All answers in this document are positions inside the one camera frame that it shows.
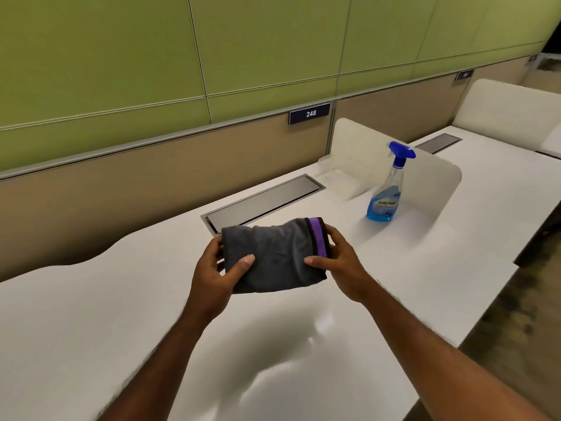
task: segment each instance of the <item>brown floor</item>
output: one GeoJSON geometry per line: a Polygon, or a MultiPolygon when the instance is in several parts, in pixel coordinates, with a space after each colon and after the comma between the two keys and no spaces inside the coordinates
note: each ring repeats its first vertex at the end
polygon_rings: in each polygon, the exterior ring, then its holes
{"type": "MultiPolygon", "coordinates": [[[[461,349],[561,421],[561,231],[536,239],[521,259],[461,349]]],[[[430,419],[420,403],[406,417],[430,419]]]]}

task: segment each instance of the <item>glass cleaner bottle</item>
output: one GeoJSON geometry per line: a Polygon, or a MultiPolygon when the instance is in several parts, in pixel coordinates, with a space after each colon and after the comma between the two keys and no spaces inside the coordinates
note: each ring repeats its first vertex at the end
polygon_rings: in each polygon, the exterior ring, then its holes
{"type": "Polygon", "coordinates": [[[390,169],[388,178],[370,200],[366,212],[366,216],[375,222],[389,222],[396,214],[403,185],[403,166],[407,158],[417,157],[413,149],[399,142],[391,142],[389,149],[396,156],[396,159],[390,169]]]}

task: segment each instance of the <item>folded cloth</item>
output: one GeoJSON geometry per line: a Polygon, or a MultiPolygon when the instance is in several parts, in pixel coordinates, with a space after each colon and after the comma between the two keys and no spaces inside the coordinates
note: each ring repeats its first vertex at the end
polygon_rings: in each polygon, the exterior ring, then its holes
{"type": "Polygon", "coordinates": [[[321,282],[326,278],[325,270],[308,266],[304,258],[331,255],[321,217],[296,218],[282,226],[225,227],[222,245],[226,272],[242,257],[255,255],[234,294],[291,290],[321,282]]]}

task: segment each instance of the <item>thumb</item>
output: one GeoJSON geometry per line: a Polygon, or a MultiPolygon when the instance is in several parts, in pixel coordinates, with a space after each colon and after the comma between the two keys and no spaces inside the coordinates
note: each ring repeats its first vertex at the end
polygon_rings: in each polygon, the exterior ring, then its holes
{"type": "Polygon", "coordinates": [[[323,270],[333,270],[335,268],[335,260],[331,258],[319,257],[317,255],[311,255],[304,259],[304,262],[308,266],[317,267],[323,270]]]}
{"type": "Polygon", "coordinates": [[[240,278],[243,276],[245,272],[249,270],[251,265],[255,261],[255,255],[250,254],[242,257],[235,263],[232,268],[224,275],[224,279],[226,279],[232,286],[234,286],[240,278]]]}

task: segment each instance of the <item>dark blue sign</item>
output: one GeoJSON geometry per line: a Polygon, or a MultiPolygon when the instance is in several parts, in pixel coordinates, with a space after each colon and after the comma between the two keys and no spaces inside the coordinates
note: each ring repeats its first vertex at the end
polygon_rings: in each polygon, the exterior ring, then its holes
{"type": "Polygon", "coordinates": [[[313,120],[314,118],[326,117],[329,115],[330,103],[325,103],[319,106],[313,106],[312,108],[299,109],[298,111],[291,111],[288,114],[288,124],[298,124],[299,122],[313,120]]]}
{"type": "Polygon", "coordinates": [[[455,81],[465,80],[466,78],[471,78],[471,76],[473,75],[473,72],[475,72],[475,70],[463,70],[461,72],[458,72],[458,75],[456,75],[455,81]]]}

